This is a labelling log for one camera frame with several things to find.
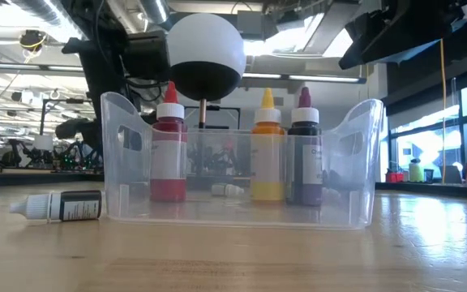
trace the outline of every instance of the dark purple liquid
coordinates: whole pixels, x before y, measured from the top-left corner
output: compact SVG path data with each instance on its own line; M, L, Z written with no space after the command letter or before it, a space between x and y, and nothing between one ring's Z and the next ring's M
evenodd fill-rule
M288 135L296 135L297 137L289 138L289 142L293 143L294 151L290 153L293 156L292 165L294 178L288 178L287 187L287 204L297 204L306 206L320 206L322 204L322 184L321 183L304 183L304 160L311 157L304 157L304 146L319 145L321 149L320 133L321 130L316 127L316 122L294 122L291 129L288 130Z

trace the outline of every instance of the plastic storage container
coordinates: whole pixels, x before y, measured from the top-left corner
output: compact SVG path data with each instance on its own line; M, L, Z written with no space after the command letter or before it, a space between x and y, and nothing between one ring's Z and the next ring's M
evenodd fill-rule
M106 211L112 219L336 230L361 229L371 223L383 113L381 101L360 103L339 127L321 135L320 206L254 204L250 190L252 135L249 131L224 130L188 131L186 199L177 203L153 202L149 178L152 169L159 167L156 165L159 162L151 158L152 135L156 130L117 93L103 94L101 104ZM281 137L269 135L268 139L281 140ZM285 136L284 147L296 139L311 137ZM218 183L241 187L244 192L212 195L212 185Z

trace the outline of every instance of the red object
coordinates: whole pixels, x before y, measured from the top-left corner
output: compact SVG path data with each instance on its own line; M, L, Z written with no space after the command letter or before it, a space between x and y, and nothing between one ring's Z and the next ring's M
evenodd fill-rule
M174 113L174 116L158 118L158 122L152 125L151 149L151 200L158 202L181 202L186 199L186 132L187 127L183 123L181 109L167 110L167 104L177 104L178 98L174 83L169 82L165 93L165 102L158 113Z
M387 173L385 179L387 183L402 183L403 177L402 173Z

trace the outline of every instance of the glass wall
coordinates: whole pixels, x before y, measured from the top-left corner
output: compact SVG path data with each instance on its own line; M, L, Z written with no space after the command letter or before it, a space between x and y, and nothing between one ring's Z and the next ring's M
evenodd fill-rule
M445 157L446 181L449 172L455 174L454 170L461 174L462 179L467 179L467 88L454 94L452 100L455 102L446 110L435 111L416 121L391 129L389 167L394 169L393 166L398 165L403 170L408 170L409 163L417 158L422 169L434 170L437 182L441 179ZM446 118L444 130L443 118ZM458 182L458 179L456 175L452 182Z

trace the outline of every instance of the wooden tabletop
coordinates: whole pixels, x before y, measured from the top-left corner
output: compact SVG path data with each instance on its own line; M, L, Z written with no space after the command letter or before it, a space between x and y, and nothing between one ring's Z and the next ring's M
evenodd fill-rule
M47 225L10 202L98 182L0 187L0 291L467 291L467 200L379 193L361 231L99 221Z

